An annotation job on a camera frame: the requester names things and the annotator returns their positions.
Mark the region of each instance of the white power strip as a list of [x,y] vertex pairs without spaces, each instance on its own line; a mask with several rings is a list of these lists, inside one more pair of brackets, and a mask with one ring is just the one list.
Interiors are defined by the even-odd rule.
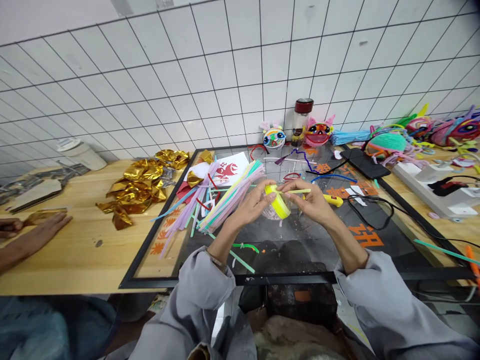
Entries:
[[452,170],[449,166],[438,165],[419,169],[415,164],[399,162],[393,167],[392,172],[441,218],[454,220],[478,215],[472,206],[480,204],[480,188],[462,187],[447,196],[438,196],[428,186],[446,178]]

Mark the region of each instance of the smartphone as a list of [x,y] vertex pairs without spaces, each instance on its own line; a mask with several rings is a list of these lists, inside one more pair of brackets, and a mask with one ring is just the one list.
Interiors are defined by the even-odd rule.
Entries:
[[378,179],[391,174],[390,170],[383,165],[374,163],[372,157],[359,148],[345,150],[340,154],[367,179]]

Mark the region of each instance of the person's hand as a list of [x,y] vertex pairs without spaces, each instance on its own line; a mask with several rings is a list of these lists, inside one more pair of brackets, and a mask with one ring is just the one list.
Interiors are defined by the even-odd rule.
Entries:
[[265,186],[276,183],[275,180],[269,179],[260,181],[240,205],[238,205],[236,211],[227,219],[227,221],[237,229],[254,222],[262,214],[262,211],[272,203],[277,195],[273,192],[262,198]]
[[9,246],[15,247],[23,257],[29,257],[43,248],[53,237],[72,220],[64,212],[59,212],[33,230],[13,240]]
[[24,223],[19,218],[0,219],[0,240],[16,237],[23,227]]
[[[323,225],[335,216],[334,211],[329,203],[325,200],[324,194],[320,188],[312,183],[296,179],[288,181],[276,188],[282,191],[287,199],[298,206],[298,208],[313,221]],[[289,194],[288,191],[310,189],[310,192],[305,193],[305,200],[296,194]]]

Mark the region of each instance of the red bottle cap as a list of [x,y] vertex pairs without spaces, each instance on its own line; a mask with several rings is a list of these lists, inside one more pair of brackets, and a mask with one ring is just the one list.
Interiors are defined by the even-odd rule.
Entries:
[[314,108],[314,101],[309,97],[299,98],[295,103],[295,112],[299,114],[308,114]]

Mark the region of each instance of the glue gun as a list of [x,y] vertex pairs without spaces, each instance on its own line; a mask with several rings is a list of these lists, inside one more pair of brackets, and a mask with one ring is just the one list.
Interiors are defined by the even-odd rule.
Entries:
[[344,203],[342,198],[338,197],[338,196],[331,196],[331,195],[323,194],[323,197],[325,198],[327,203],[335,205],[337,208],[341,207],[342,204]]

